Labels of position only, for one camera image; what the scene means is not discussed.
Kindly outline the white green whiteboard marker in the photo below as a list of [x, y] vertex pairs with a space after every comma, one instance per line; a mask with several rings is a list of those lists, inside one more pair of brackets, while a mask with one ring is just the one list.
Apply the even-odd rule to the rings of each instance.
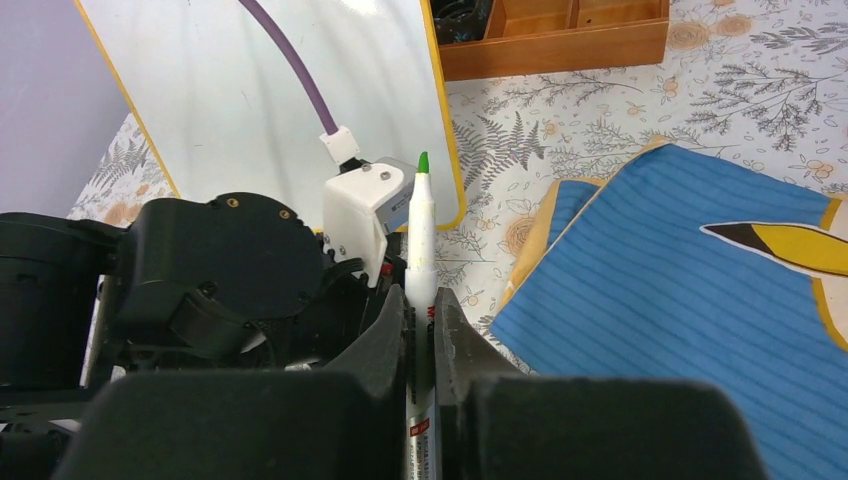
[[435, 246], [435, 199], [429, 157], [423, 152], [409, 205], [404, 279], [404, 293], [411, 308], [406, 407], [409, 479], [441, 477], [433, 340], [438, 290]]

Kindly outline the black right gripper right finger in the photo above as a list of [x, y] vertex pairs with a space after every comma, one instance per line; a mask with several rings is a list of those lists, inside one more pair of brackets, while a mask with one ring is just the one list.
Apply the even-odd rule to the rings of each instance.
[[435, 307], [446, 479], [763, 479], [738, 409], [700, 382], [528, 376], [469, 323]]

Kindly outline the yellow framed whiteboard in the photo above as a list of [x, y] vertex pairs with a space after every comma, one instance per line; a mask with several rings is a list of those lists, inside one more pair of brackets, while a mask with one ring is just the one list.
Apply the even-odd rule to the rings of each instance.
[[[151, 151], [179, 197], [253, 192], [322, 226], [338, 169], [290, 65], [236, 1], [80, 1]], [[437, 221], [466, 212], [430, 7], [425, 1], [267, 1], [360, 157], [430, 161]]]

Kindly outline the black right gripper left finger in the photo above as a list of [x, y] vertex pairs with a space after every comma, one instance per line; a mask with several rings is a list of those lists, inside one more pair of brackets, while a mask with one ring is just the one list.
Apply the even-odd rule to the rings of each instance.
[[58, 479], [400, 479], [408, 306], [322, 369], [130, 374], [87, 408]]

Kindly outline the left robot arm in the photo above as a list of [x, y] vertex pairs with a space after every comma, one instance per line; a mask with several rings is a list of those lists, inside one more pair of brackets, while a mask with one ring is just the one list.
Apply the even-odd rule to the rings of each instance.
[[115, 368], [324, 365], [374, 320], [360, 260], [246, 192], [147, 202], [126, 227], [1, 217], [1, 419], [78, 416]]

